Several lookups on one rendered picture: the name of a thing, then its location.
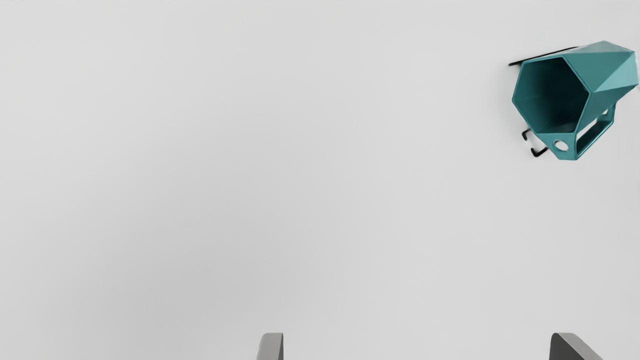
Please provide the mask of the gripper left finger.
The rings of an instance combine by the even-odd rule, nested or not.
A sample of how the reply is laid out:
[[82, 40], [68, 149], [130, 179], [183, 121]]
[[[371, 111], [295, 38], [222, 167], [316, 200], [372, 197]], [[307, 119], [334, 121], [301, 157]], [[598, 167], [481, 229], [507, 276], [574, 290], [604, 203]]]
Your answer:
[[282, 332], [263, 334], [256, 360], [284, 360], [284, 334]]

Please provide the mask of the teal faceted mug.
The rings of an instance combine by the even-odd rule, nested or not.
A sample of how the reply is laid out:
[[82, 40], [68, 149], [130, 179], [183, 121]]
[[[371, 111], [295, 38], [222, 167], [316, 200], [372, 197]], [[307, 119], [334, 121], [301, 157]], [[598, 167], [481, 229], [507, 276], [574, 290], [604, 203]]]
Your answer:
[[534, 157], [551, 152], [577, 161], [614, 124], [617, 103], [639, 85], [636, 54], [599, 41], [516, 62], [512, 104], [525, 121], [523, 139], [542, 142]]

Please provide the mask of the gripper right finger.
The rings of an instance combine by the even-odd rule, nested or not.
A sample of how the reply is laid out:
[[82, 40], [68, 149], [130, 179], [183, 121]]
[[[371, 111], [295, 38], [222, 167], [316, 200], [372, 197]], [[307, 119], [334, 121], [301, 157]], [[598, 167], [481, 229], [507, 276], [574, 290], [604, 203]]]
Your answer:
[[570, 332], [553, 333], [549, 360], [604, 360], [578, 335]]

